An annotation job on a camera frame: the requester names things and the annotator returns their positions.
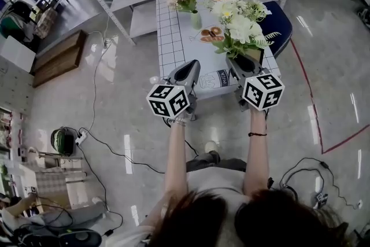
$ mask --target gray pants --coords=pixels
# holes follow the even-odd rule
[[[186,162],[186,172],[196,171],[208,167],[219,167],[245,172],[247,163],[239,158],[221,160],[218,152],[212,150],[209,153],[202,153],[195,159]]]
[[[95,205],[73,210],[67,209],[67,211],[72,217],[73,222],[65,211],[57,208],[50,212],[41,213],[39,216],[43,219],[45,225],[48,225],[50,228],[90,228],[102,218],[106,209],[103,202],[98,202]]]

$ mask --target red tape line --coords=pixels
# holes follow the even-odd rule
[[[353,135],[349,136],[348,138],[344,139],[342,142],[330,147],[329,149],[325,150],[324,151],[324,145],[323,145],[323,137],[322,137],[322,134],[321,134],[321,129],[320,129],[320,125],[319,125],[319,117],[317,116],[317,110],[316,110],[316,106],[315,106],[315,103],[313,101],[313,93],[312,93],[312,88],[311,88],[311,84],[310,84],[310,81],[308,79],[308,76],[307,76],[307,72],[306,72],[306,69],[305,69],[305,66],[303,65],[303,62],[302,62],[302,59],[301,59],[301,56],[299,55],[298,53],[298,50],[297,48],[295,47],[295,44],[293,42],[292,39],[290,39],[290,42],[291,42],[291,45],[293,46],[293,49],[294,49],[294,52],[297,56],[297,59],[299,61],[299,64],[301,65],[301,68],[302,68],[302,71],[303,71],[303,75],[305,76],[305,79],[306,79],[306,82],[308,84],[308,87],[310,89],[310,97],[311,97],[311,102],[312,102],[312,106],[313,106],[313,110],[314,110],[314,116],[316,118],[316,124],[317,124],[317,131],[319,132],[319,138],[320,138],[320,146],[321,146],[321,154],[324,154],[324,153],[328,153],[340,146],[342,146],[344,143],[350,141],[352,138],[356,137],[359,133],[365,131],[369,126],[370,124],[367,124],[365,127],[363,127],[361,130],[357,131],[356,133],[354,133]]]

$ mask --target glass vase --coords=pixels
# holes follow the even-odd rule
[[[190,16],[190,20],[191,20],[191,26],[196,29],[196,30],[199,30],[202,28],[202,19],[201,19],[201,15],[198,13],[197,10],[193,10],[191,12],[191,16]]]

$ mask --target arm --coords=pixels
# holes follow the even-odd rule
[[[251,132],[266,134],[265,112],[250,107]],[[269,176],[266,136],[252,135],[249,140],[247,168],[244,177],[243,192],[251,196],[252,192],[267,189]]]
[[[36,194],[29,194],[27,198],[23,198],[16,205],[7,207],[7,211],[13,216],[18,216],[27,210],[36,201]]]
[[[168,161],[165,174],[165,194],[140,225],[155,227],[157,222],[161,219],[162,210],[167,209],[169,200],[174,198],[179,201],[186,194],[185,127],[174,122],[171,125],[171,134],[169,136]]]

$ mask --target navy blue cushion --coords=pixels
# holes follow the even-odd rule
[[[273,32],[279,32],[281,34],[270,39],[270,41],[274,41],[270,49],[273,56],[277,57],[288,44],[293,33],[293,26],[284,11],[275,1],[265,2],[264,5],[272,14],[267,15],[263,21],[259,22],[259,25],[264,35]]]

